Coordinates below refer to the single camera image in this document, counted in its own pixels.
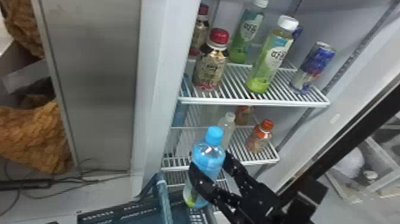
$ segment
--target bottle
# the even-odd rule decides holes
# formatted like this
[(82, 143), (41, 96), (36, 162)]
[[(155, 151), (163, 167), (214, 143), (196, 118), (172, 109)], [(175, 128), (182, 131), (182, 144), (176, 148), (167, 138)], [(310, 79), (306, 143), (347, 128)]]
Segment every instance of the bottle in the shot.
[(280, 28), (268, 35), (261, 55), (247, 78), (247, 88), (252, 92), (263, 93), (268, 89), (293, 43), (292, 32), (299, 21), (287, 15), (281, 15), (277, 24)]
[(232, 138), (233, 132), (235, 131), (235, 114), (228, 112), (218, 122), (218, 126), (224, 130), (224, 136), (222, 137), (221, 146), (224, 150), (228, 150), (229, 141)]
[(193, 31), (192, 43), (190, 44), (189, 55), (196, 56), (200, 53), (200, 46), (205, 43), (209, 28), (208, 5), (201, 3), (197, 15), (195, 30)]
[(259, 153), (267, 147), (272, 138), (271, 129), (274, 123), (271, 120), (265, 119), (260, 125), (256, 125), (253, 132), (246, 139), (246, 149), (252, 153)]
[[(192, 162), (213, 181), (217, 179), (225, 160), (226, 154), (220, 145), (223, 134), (222, 128), (211, 126), (207, 129), (205, 138), (197, 142), (192, 149)], [(207, 200), (194, 190), (189, 177), (186, 178), (183, 188), (183, 199), (190, 208), (200, 209), (208, 204)]]
[(200, 91), (213, 91), (219, 86), (228, 57), (228, 38), (228, 31), (213, 28), (206, 43), (201, 45), (192, 78)]
[(247, 58), (251, 40), (256, 35), (264, 18), (263, 9), (268, 0), (254, 0), (245, 4), (245, 9), (236, 28), (232, 45), (229, 48), (229, 60), (235, 63), (244, 63)]
[(247, 125), (249, 116), (254, 112), (253, 106), (238, 106), (236, 110), (236, 125)]

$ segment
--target metal wall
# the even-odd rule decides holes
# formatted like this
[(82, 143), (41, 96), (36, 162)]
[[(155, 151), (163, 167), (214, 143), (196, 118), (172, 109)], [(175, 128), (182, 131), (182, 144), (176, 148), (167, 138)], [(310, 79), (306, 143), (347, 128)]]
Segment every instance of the metal wall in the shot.
[(32, 3), (75, 163), (128, 169), (141, 0)]

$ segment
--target wire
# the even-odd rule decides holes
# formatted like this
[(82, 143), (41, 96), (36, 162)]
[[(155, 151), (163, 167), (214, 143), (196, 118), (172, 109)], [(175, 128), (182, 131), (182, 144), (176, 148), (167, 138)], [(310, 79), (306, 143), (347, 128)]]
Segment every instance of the wire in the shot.
[(21, 193), (25, 197), (30, 198), (30, 199), (34, 199), (34, 200), (45, 199), (45, 198), (51, 198), (51, 197), (63, 194), (65, 192), (73, 191), (75, 189), (80, 189), (80, 188), (83, 188), (85, 186), (94, 185), (94, 184), (98, 184), (98, 183), (104, 183), (104, 182), (107, 182), (107, 181), (111, 181), (111, 180), (115, 180), (115, 179), (121, 179), (121, 178), (127, 178), (127, 177), (131, 177), (131, 176), (134, 176), (134, 175), (123, 175), (123, 176), (116, 176), (116, 177), (113, 177), (113, 178), (102, 179), (102, 180), (95, 180), (92, 183), (83, 183), (80, 186), (74, 186), (74, 187), (67, 188), (65, 190), (53, 193), (53, 194), (42, 195), (42, 196), (32, 196), (32, 195), (28, 194), (26, 191), (21, 191)]
[[(80, 164), (89, 161), (89, 160), (93, 160), (92, 158), (87, 158), (85, 160), (83, 160)], [(4, 170), (4, 174), (6, 176), (6, 178), (8, 180), (14, 181), (14, 179), (10, 176), (10, 174), (8, 173), (8, 165), (9, 165), (10, 161), (7, 160), (3, 166), (3, 170)], [(15, 196), (14, 201), (10, 204), (9, 207), (7, 207), (4, 211), (0, 212), (0, 217), (4, 216), (5, 214), (7, 214), (11, 209), (13, 209), (15, 207), (15, 205), (17, 204), (18, 200), (20, 199), (21, 195), (24, 195), (25, 197), (29, 198), (29, 199), (33, 199), (33, 200), (39, 200), (39, 199), (45, 199), (45, 198), (51, 198), (60, 194), (63, 194), (65, 192), (69, 192), (69, 191), (73, 191), (75, 189), (80, 189), (83, 188), (85, 186), (89, 186), (89, 185), (94, 185), (94, 184), (98, 184), (98, 183), (104, 183), (107, 181), (111, 181), (111, 180), (115, 180), (115, 179), (120, 179), (120, 178), (126, 178), (126, 177), (130, 177), (130, 176), (135, 176), (135, 175), (122, 175), (122, 176), (116, 176), (113, 178), (106, 178), (106, 179), (95, 179), (95, 180), (88, 180), (88, 179), (84, 179), (83, 175), (85, 174), (89, 174), (89, 173), (94, 173), (94, 172), (126, 172), (127, 170), (112, 170), (112, 169), (92, 169), (92, 170), (87, 170), (84, 172), (81, 172), (79, 174), (79, 176), (69, 176), (69, 177), (65, 177), (65, 178), (60, 178), (60, 179), (55, 179), (55, 175), (52, 175), (53, 181), (51, 182), (51, 185), (55, 185), (55, 184), (59, 184), (59, 183), (79, 183), (79, 186), (74, 186), (71, 188), (67, 188), (65, 190), (53, 193), (53, 194), (49, 194), (49, 195), (42, 195), (42, 196), (32, 196), (30, 195), (28, 192), (23, 191), (23, 180), (25, 180), (26, 178), (28, 178), (30, 175), (37, 173), (37, 171), (31, 171), (30, 173), (28, 173), (21, 182), (21, 185), (19, 187), (19, 189), (17, 190), (17, 195)]]
[[(35, 171), (31, 171), (30, 173), (28, 173), (28, 174), (23, 178), (23, 180), (26, 179), (26, 178), (28, 178), (28, 176), (34, 174), (34, 172), (35, 172)], [(20, 187), (19, 187), (19, 189), (17, 190), (17, 195), (15, 196), (14, 201), (11, 203), (10, 206), (8, 206), (8, 208), (6, 208), (4, 211), (2, 211), (2, 212), (0, 213), (0, 217), (3, 216), (3, 215), (5, 215), (5, 214), (7, 214), (11, 209), (13, 209), (13, 208), (15, 207), (15, 205), (17, 204), (18, 200), (19, 200), (20, 197), (21, 197), (23, 184), (24, 184), (24, 183), (22, 182), (21, 185), (20, 185)]]

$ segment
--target bottle cap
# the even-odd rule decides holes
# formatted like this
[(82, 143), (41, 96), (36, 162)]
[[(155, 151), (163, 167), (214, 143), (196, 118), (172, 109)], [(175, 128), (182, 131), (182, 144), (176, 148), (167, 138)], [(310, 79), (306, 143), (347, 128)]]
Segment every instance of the bottle cap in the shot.
[(210, 32), (210, 40), (217, 44), (228, 43), (229, 33), (221, 28), (213, 28)]
[(294, 31), (299, 26), (299, 21), (290, 16), (281, 15), (278, 19), (278, 26), (288, 31)]
[(218, 126), (211, 126), (207, 129), (207, 134), (205, 134), (205, 141), (210, 145), (220, 145), (223, 135), (224, 130), (222, 128)]
[(254, 0), (253, 4), (260, 8), (265, 8), (268, 5), (268, 0)]
[(261, 127), (265, 130), (271, 130), (274, 127), (274, 122), (272, 122), (272, 120), (269, 119), (264, 119), (261, 122)]
[(236, 115), (232, 112), (228, 112), (225, 114), (225, 119), (227, 122), (231, 123), (234, 122)]
[(199, 8), (199, 15), (207, 15), (208, 14), (208, 5), (201, 3)]

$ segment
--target energy drink can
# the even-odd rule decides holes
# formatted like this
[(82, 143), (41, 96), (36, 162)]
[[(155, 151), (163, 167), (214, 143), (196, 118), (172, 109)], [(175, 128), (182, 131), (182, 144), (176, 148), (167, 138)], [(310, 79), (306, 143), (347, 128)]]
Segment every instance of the energy drink can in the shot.
[(313, 81), (335, 56), (335, 49), (324, 42), (317, 42), (290, 81), (290, 87), (297, 94), (306, 94)]

